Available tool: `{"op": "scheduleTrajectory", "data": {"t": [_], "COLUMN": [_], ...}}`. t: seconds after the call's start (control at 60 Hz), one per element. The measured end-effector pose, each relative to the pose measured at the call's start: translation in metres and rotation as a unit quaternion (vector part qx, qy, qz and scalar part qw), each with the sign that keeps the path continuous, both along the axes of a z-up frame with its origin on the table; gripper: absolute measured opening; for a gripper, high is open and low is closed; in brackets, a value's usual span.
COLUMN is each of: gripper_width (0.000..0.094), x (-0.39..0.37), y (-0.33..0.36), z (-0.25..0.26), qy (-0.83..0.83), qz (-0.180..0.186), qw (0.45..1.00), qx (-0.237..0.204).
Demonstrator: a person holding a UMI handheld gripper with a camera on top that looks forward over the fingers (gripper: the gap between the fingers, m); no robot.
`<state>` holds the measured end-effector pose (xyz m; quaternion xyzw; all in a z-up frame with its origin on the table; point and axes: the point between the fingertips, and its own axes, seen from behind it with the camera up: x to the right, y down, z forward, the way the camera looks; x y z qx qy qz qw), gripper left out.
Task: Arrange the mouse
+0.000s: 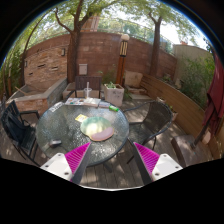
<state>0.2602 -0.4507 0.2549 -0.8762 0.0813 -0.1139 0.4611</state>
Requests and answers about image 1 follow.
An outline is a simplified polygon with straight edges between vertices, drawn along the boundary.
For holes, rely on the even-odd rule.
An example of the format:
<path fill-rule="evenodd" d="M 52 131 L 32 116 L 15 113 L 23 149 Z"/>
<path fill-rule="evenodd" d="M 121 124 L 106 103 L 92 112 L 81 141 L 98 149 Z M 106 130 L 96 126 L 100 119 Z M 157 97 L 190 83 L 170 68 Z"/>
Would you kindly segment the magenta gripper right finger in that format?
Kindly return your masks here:
<path fill-rule="evenodd" d="M 182 169 L 168 154 L 159 155 L 136 142 L 133 154 L 145 185 Z"/>

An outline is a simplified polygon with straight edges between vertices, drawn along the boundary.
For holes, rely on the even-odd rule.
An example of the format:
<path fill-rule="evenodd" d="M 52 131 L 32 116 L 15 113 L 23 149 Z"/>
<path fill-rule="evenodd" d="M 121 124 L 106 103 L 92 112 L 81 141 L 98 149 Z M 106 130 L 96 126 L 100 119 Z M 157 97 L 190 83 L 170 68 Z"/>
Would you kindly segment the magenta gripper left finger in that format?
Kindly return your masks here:
<path fill-rule="evenodd" d="M 88 142 L 66 154 L 57 153 L 43 164 L 41 169 L 75 184 L 79 184 L 89 163 L 90 154 L 91 143 Z"/>

